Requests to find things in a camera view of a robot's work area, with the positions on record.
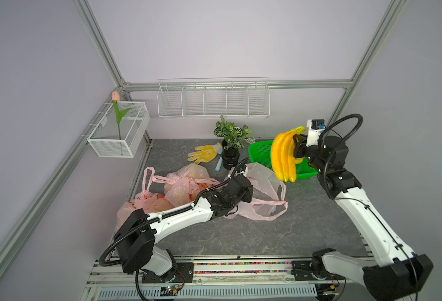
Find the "pink strawberry plastic bag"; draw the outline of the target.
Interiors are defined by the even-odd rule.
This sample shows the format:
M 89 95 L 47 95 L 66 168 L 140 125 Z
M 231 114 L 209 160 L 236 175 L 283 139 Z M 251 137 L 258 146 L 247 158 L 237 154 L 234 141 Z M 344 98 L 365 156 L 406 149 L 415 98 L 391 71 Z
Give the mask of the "pink strawberry plastic bag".
M 241 216 L 253 221 L 274 221 L 288 209 L 286 185 L 262 164 L 249 163 L 246 167 L 247 179 L 253 185 L 251 202 L 240 202 L 226 219 Z

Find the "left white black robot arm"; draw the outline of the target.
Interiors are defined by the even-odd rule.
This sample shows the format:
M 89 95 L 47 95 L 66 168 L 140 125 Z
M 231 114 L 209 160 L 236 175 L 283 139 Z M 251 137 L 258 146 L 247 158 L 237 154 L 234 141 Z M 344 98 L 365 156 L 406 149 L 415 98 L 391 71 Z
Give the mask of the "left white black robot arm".
M 202 190 L 191 203 L 161 213 L 147 214 L 143 209 L 131 213 L 98 264 L 121 265 L 124 273 L 152 272 L 165 282 L 173 278 L 178 272 L 177 262 L 171 251 L 156 244 L 194 224 L 234 214 L 242 202 L 250 203 L 253 185 L 246 176 L 248 161 L 242 159 L 226 180 Z

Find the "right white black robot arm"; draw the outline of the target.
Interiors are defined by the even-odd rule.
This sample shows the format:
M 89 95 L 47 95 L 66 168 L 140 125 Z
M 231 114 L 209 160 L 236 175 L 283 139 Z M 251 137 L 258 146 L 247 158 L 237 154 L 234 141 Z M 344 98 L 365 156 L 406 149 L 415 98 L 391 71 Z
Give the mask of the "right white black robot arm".
M 311 273 L 322 279 L 339 275 L 368 290 L 376 300 L 418 300 L 433 270 L 427 255 L 418 255 L 388 225 L 369 200 L 355 175 L 345 168 L 347 140 L 361 127 L 363 116 L 350 114 L 325 125 L 322 119 L 307 122 L 307 138 L 295 144 L 295 156 L 303 156 L 317 170 L 328 198 L 347 214 L 367 243 L 373 258 L 363 260 L 333 248 L 314 252 Z

